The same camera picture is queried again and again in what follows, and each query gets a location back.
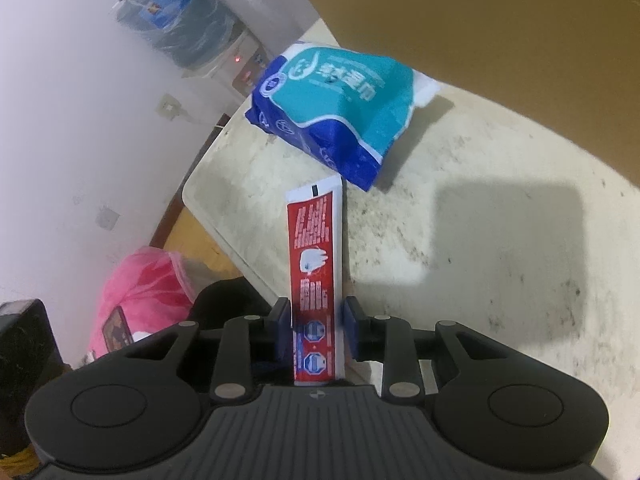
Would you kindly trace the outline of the red toothpaste tube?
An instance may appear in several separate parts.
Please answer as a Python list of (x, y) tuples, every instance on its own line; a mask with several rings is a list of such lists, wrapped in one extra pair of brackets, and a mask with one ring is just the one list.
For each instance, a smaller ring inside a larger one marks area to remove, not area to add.
[(286, 194), (293, 370), (300, 386), (345, 375), (342, 213), (339, 176)]

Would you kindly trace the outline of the blue tissue pack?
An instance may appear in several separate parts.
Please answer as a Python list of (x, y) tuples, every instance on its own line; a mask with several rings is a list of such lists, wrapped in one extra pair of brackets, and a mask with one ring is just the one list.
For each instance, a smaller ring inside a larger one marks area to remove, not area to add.
[(393, 58), (297, 41), (268, 65), (245, 117), (369, 191), (413, 112), (438, 92)]

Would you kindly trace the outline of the white water dispenser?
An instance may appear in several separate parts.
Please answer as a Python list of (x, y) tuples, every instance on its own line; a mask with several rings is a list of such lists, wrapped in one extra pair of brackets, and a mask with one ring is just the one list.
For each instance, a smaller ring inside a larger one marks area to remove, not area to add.
[(213, 81), (241, 104), (253, 91), (262, 73), (272, 60), (271, 53), (247, 29), (232, 41), (216, 58), (195, 70), (184, 70), (183, 78)]

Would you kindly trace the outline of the brown cardboard box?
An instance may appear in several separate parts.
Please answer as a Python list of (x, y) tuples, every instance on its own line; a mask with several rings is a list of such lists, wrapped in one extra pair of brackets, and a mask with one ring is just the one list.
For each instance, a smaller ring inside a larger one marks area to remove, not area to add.
[(397, 58), (639, 177), (639, 0), (309, 0), (339, 44)]

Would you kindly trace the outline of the blue water jug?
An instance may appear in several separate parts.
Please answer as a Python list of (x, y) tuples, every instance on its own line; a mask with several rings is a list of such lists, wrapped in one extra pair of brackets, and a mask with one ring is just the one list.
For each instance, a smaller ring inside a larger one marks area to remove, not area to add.
[(116, 21), (184, 70), (207, 64), (244, 25), (222, 0), (118, 0)]

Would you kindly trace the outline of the white wall socket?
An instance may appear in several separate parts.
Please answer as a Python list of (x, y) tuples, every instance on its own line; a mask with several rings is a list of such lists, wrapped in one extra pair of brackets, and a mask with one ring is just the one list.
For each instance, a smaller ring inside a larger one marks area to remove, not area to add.
[(157, 115), (172, 122), (183, 113), (181, 103), (171, 94), (165, 93), (156, 106)]

